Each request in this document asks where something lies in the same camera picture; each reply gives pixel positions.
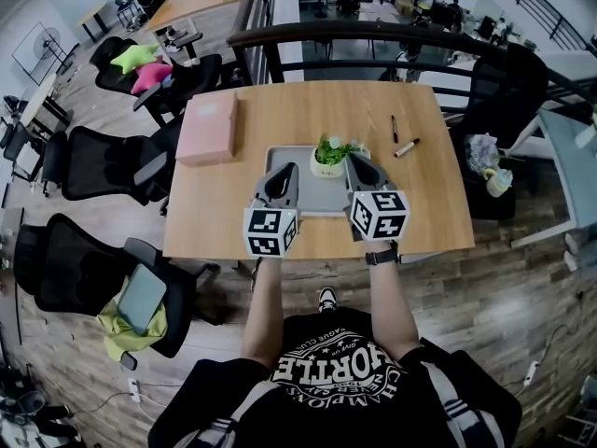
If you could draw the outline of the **black trousers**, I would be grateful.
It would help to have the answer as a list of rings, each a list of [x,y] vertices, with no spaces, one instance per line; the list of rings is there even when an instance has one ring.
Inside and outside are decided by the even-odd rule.
[[[288,317],[284,321],[283,345],[293,348],[333,329],[346,329],[369,340],[373,339],[370,313],[340,307],[321,313]]]

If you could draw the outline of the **person's left forearm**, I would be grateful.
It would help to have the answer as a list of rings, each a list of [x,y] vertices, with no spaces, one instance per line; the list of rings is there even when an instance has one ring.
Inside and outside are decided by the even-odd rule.
[[[241,355],[268,369],[283,345],[282,260],[264,258],[258,268],[246,320]]]

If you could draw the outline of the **white vase with flowers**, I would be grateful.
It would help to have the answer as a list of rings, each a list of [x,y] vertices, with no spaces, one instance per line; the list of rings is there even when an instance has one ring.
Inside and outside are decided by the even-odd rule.
[[[597,105],[593,107],[590,123],[576,134],[575,144],[579,149],[586,147],[597,136]]]

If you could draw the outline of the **grey-blue flower bouquet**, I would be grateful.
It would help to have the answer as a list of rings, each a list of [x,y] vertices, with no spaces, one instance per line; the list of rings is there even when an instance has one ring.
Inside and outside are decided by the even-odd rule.
[[[486,169],[496,170],[500,159],[496,137],[488,133],[465,137],[465,160],[472,172],[483,175]]]

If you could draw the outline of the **grey tray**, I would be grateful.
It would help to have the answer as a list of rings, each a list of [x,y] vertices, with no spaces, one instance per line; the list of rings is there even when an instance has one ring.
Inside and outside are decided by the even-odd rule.
[[[272,146],[267,149],[265,169],[294,162],[298,167],[298,208],[304,217],[342,217],[349,204],[346,163],[340,164],[337,176],[321,176],[312,170],[315,146]]]

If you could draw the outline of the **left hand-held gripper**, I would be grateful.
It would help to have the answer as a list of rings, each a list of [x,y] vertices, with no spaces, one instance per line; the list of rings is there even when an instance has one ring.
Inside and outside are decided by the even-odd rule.
[[[299,168],[284,163],[257,182],[256,194],[243,210],[243,240],[253,258],[283,259],[299,234]]]

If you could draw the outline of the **small potted green plant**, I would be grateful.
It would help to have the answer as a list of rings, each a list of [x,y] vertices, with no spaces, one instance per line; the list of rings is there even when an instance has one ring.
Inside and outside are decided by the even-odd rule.
[[[370,158],[370,151],[364,144],[353,140],[342,143],[338,136],[328,137],[325,133],[319,138],[312,150],[310,168],[312,173],[321,178],[337,178],[344,174],[345,159],[351,154]]]

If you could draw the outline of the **yellow-green cloth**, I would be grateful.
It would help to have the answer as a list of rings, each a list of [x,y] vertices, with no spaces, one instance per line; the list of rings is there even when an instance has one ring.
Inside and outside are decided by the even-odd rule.
[[[164,303],[161,301],[152,315],[147,329],[137,334],[118,311],[118,303],[128,286],[130,278],[126,276],[119,293],[114,296],[96,320],[104,330],[104,347],[110,358],[120,362],[125,352],[140,352],[160,341],[168,329],[168,321]]]

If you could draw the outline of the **person's right forearm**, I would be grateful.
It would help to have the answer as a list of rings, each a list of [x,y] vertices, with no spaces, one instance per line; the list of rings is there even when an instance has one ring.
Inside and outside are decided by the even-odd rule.
[[[395,261],[369,265],[375,343],[395,361],[419,346],[419,332]]]

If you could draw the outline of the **black and white sneaker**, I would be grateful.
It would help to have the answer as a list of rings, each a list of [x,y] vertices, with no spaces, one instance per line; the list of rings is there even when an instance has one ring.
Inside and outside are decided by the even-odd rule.
[[[318,312],[330,313],[338,308],[337,296],[332,287],[323,287],[319,292]]]

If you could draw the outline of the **standing fan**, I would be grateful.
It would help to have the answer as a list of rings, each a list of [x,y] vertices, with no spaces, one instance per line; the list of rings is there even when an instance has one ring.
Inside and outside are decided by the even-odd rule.
[[[50,56],[58,57],[62,54],[60,34],[53,27],[43,27],[34,42],[34,54],[38,60],[45,60]]]

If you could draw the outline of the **black office chair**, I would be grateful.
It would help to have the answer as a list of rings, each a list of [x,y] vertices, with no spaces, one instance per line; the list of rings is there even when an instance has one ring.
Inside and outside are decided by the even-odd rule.
[[[168,321],[165,336],[151,348],[167,358],[180,350],[196,316],[197,281],[214,263],[191,273],[173,265],[155,246],[137,238],[114,247],[94,238],[64,214],[44,226],[21,226],[14,250],[13,272],[18,285],[36,306],[49,313],[96,316],[121,290],[124,278],[144,264],[166,286],[162,298]],[[121,365],[135,370],[136,352],[125,352]]]
[[[465,137],[486,134],[497,138],[500,153],[513,146],[545,100],[548,69],[531,50],[512,44],[502,59],[479,58],[473,67],[471,95],[462,121],[450,129],[461,169],[470,216],[480,220],[508,220],[515,214],[511,187],[499,198],[486,190],[483,175],[465,160]]]
[[[55,133],[43,159],[44,195],[49,183],[68,201],[123,194],[142,206],[161,201],[166,216],[182,122],[178,116],[150,136],[118,137],[83,126]]]
[[[170,113],[175,117],[180,115],[187,101],[193,96],[216,89],[223,68],[222,57],[218,54],[209,54],[199,58],[199,62],[191,66],[176,62],[167,63],[173,67],[172,81],[163,85],[158,83],[139,95],[131,95],[133,83],[137,79],[135,69],[123,75],[121,69],[111,65],[110,61],[132,45],[139,44],[129,38],[113,36],[107,38],[93,52],[90,64],[98,71],[95,85],[102,90],[134,97],[133,109],[135,111],[146,109],[159,125],[164,124],[165,114]],[[157,61],[166,63],[158,53],[156,56]]]

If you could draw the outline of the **black metal railing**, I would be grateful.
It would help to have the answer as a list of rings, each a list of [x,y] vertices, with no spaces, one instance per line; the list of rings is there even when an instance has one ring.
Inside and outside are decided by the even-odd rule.
[[[259,48],[265,57],[271,81],[282,83],[284,73],[305,69],[320,68],[383,68],[420,70],[458,77],[470,77],[470,70],[449,68],[431,63],[409,63],[392,60],[326,60],[318,62],[282,63],[279,46],[283,43],[295,43],[309,40],[367,40],[415,43],[422,47],[459,50],[493,60],[506,55],[487,43],[470,37],[454,35],[439,30],[427,30],[419,27],[373,21],[314,21],[309,23],[285,23],[255,30],[235,31],[228,38],[228,44],[234,51]]]

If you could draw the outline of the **black printed t-shirt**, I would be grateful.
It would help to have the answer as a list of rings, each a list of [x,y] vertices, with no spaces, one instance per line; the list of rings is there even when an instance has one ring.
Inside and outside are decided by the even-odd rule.
[[[273,369],[197,362],[148,448],[512,448],[521,405],[467,353],[422,341],[400,360],[334,329]]]

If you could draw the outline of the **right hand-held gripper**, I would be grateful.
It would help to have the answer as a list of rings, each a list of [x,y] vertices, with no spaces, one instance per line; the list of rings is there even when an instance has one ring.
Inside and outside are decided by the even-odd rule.
[[[348,206],[345,213],[355,242],[397,241],[410,219],[410,204],[403,190],[381,166],[356,153],[346,158]]]

